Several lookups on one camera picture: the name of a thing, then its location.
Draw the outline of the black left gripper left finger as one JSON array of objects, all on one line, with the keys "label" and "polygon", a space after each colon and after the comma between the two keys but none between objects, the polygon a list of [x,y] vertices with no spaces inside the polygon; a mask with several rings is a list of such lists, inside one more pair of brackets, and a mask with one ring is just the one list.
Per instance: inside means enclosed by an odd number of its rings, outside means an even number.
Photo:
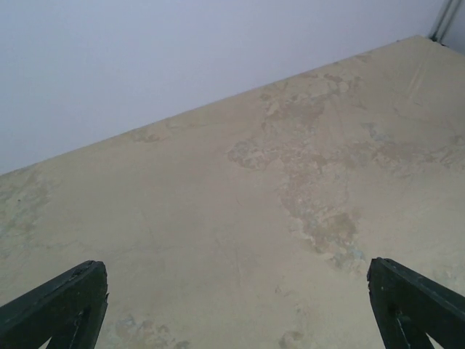
[{"label": "black left gripper left finger", "polygon": [[2,348],[94,348],[108,307],[105,264],[88,260],[1,306]]}]

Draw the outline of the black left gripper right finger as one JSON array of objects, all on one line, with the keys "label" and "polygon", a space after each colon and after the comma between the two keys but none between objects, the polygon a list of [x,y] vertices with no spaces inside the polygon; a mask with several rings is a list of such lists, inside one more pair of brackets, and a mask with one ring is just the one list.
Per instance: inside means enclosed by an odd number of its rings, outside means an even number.
[{"label": "black left gripper right finger", "polygon": [[464,347],[464,296],[400,263],[377,257],[369,298],[385,348]]}]

